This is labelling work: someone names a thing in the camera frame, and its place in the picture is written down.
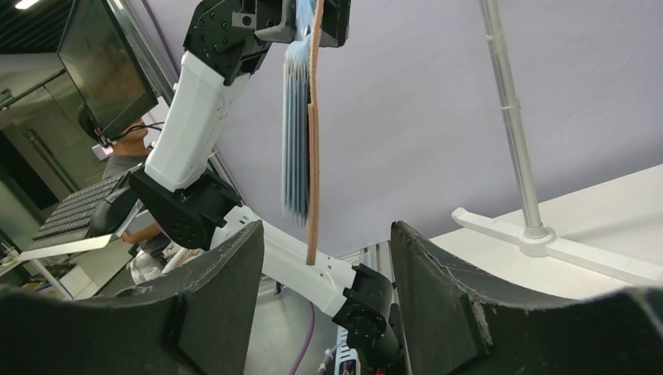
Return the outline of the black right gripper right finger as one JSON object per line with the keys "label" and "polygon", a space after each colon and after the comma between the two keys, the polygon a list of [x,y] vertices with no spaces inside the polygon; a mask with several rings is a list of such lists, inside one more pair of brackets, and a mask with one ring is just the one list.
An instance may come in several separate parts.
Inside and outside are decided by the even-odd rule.
{"label": "black right gripper right finger", "polygon": [[659,374],[662,290],[572,300],[513,284],[413,227],[390,248],[415,374]]}

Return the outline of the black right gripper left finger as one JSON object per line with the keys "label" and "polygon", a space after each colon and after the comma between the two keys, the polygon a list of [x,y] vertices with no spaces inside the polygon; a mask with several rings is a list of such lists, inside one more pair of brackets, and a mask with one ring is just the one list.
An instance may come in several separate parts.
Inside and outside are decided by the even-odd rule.
{"label": "black right gripper left finger", "polygon": [[263,224],[116,295],[61,301],[1,289],[4,374],[241,374],[263,265]]}

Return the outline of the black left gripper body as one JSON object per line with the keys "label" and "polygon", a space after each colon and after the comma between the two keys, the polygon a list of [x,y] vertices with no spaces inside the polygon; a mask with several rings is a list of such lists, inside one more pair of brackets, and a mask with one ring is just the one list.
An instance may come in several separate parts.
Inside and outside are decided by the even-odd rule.
{"label": "black left gripper body", "polygon": [[348,38],[349,1],[201,1],[185,36],[184,86],[246,86],[274,44],[286,45],[285,78],[314,84],[320,48]]}

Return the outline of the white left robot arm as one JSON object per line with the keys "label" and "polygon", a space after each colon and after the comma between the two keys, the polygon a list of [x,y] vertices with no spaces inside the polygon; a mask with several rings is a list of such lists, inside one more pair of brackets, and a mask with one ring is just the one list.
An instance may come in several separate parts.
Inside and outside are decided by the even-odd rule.
{"label": "white left robot arm", "polygon": [[[348,38],[348,1],[147,1],[154,27],[174,50],[184,36],[174,96],[163,131],[131,186],[167,235],[186,248],[212,248],[233,230],[263,229],[262,273],[318,307],[347,333],[369,374],[403,374],[403,345],[394,331],[393,285],[364,264],[319,251],[319,115],[321,48]],[[244,109],[244,91],[272,45],[284,46],[280,154],[238,145],[267,164],[226,177],[208,170],[228,117]]]}

